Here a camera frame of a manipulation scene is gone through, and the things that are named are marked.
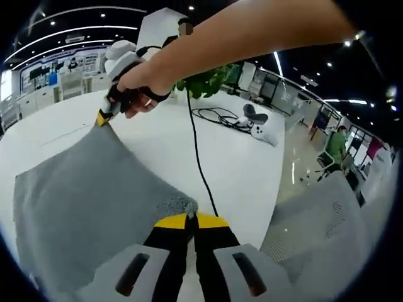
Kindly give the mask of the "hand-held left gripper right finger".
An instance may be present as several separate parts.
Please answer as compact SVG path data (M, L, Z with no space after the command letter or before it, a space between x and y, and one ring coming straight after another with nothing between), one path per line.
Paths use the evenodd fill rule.
M296 301L285 270L250 244L241 245L221 217L196 214L196 271L205 301Z

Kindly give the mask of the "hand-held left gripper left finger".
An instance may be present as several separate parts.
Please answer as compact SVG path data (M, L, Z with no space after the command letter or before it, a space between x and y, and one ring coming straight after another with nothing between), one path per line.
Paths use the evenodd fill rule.
M176 285L186 270L188 215L165 217L143 245L117 253L96 269L94 281L79 290L81 301L157 301L161 285Z

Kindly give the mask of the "person's right hand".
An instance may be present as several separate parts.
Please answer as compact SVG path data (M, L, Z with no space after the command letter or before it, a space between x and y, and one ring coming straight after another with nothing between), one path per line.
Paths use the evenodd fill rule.
M170 92L175 81L171 72L174 65L169 60L161 60L158 55L149 61L139 64L124 74L117 84L117 89L124 92L127 89L148 87L158 96L166 95ZM158 102L144 94L137 96L129 109L125 112L125 117L130 119L139 113L148 113L155 109Z

